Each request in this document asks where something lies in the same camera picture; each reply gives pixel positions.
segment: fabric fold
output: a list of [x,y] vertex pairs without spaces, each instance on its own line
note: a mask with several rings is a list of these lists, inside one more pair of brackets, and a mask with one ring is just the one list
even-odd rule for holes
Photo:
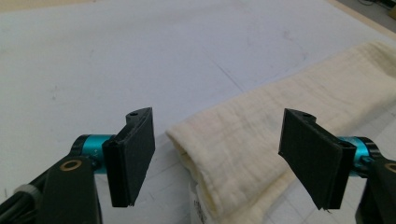
[[372,42],[201,111],[166,133],[218,223],[262,223],[294,174],[277,155],[283,111],[346,134],[396,101],[396,50]]

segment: beige cloth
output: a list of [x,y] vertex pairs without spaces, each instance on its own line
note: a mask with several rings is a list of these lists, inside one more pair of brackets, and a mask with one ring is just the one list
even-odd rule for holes
[[396,51],[374,42],[197,113],[167,134],[219,223],[262,223],[295,178],[277,155],[285,107],[338,135],[395,99]]

